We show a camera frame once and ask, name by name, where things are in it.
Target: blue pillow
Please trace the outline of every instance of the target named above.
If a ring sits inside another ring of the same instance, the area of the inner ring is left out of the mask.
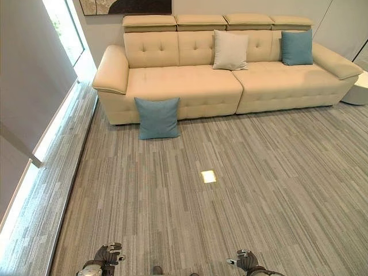
[[[312,30],[300,33],[282,31],[281,52],[285,65],[313,64]]]
[[[178,137],[179,98],[167,101],[146,101],[134,98],[139,112],[139,139]]]

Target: sofa armrest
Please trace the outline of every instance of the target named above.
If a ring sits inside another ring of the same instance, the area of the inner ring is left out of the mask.
[[[125,94],[129,64],[122,46],[110,45],[103,54],[92,86],[98,91]]]
[[[313,42],[313,61],[338,79],[346,79],[363,73],[363,70],[338,53]]]

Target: white pillow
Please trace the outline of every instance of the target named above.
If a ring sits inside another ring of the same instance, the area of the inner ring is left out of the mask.
[[[248,36],[214,30],[213,69],[247,69]]]

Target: sofa headrest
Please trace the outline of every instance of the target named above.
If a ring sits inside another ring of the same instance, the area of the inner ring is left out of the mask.
[[[180,14],[175,16],[178,31],[225,30],[226,20],[218,14]]]
[[[273,20],[259,13],[232,13],[224,15],[228,22],[226,30],[270,30]]]
[[[176,31],[174,16],[125,16],[122,20],[125,33]]]
[[[274,21],[272,30],[309,30],[313,21],[299,16],[270,16]]]
[[[313,22],[298,16],[258,13],[180,14],[176,16],[125,16],[125,33],[196,30],[309,30]]]

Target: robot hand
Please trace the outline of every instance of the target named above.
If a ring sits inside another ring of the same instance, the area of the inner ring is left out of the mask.
[[[227,259],[226,261],[231,264],[235,265],[238,268],[244,270],[245,272],[250,271],[254,267],[258,266],[257,257],[247,249],[241,249],[237,252],[237,260]]]
[[[247,276],[263,276],[263,275],[279,275],[283,274],[265,269],[263,266],[258,265],[257,257],[247,249],[241,249],[237,251],[237,260],[226,259],[230,265],[235,265],[238,268],[244,270]]]
[[[105,262],[105,265],[118,265],[119,261],[125,259],[125,255],[119,257],[121,250],[121,243],[109,243],[101,248],[96,252],[94,255],[94,260],[100,260]]]
[[[95,254],[93,260],[89,260],[83,266],[83,270],[76,276],[113,276],[115,265],[125,260],[125,255],[120,255],[121,243],[109,243],[103,245]]]

